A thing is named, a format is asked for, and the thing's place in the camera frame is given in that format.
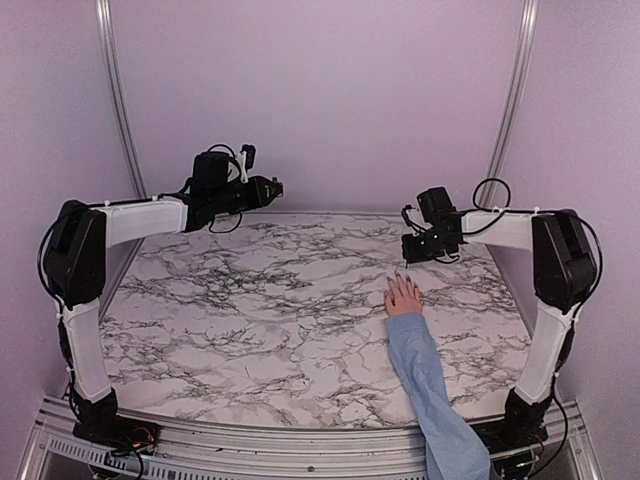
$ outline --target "white marble tabletop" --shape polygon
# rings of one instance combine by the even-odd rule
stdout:
[[[399,217],[253,214],[230,234],[146,239],[101,325],[120,405],[241,425],[413,424],[382,308],[401,271],[422,289],[454,409],[501,413],[529,336],[495,264],[466,245],[453,265],[405,270],[404,231]]]

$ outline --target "human hand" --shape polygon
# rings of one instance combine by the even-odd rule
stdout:
[[[395,280],[389,278],[389,290],[384,292],[384,307],[390,317],[403,313],[422,313],[420,290],[409,275],[405,279],[396,273]]]

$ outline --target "blue shirt sleeve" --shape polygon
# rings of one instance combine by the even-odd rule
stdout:
[[[429,480],[488,480],[489,452],[453,411],[440,356],[422,315],[387,319],[389,354],[426,440]]]

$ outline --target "purple wall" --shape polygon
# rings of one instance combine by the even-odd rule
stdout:
[[[2,2],[0,65],[0,476],[9,479],[43,394],[59,394],[66,377],[38,243],[64,200],[132,189],[94,3]]]
[[[486,173],[522,2],[112,3],[151,192],[219,141],[255,143],[279,210],[397,212],[438,184],[464,206]]]
[[[605,252],[561,375],[606,479],[638,478],[640,456],[640,4],[545,1],[504,177],[520,207],[572,207]],[[496,252],[531,322],[531,263]]]

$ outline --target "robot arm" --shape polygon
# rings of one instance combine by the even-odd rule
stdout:
[[[533,255],[538,315],[527,361],[509,393],[498,433],[503,444],[524,441],[541,428],[555,376],[569,354],[573,324],[596,280],[582,225],[571,210],[458,212],[443,187],[420,194],[418,203],[420,210],[407,206],[402,211],[416,232],[402,238],[407,263],[453,255],[462,243],[516,248]]]
[[[107,249],[159,233],[199,230],[218,214],[239,214],[269,205],[282,195],[283,186],[275,178],[247,176],[253,155],[255,149],[250,146],[237,158],[211,151],[198,155],[193,176],[177,194],[103,205],[71,200],[62,207],[51,229],[43,266],[48,288],[61,306],[60,345],[71,370],[71,404],[79,420],[76,436],[117,446],[132,442],[141,426],[157,431],[153,424],[141,425],[117,415],[117,398],[99,335]],[[228,180],[230,165],[239,171],[232,181]]]

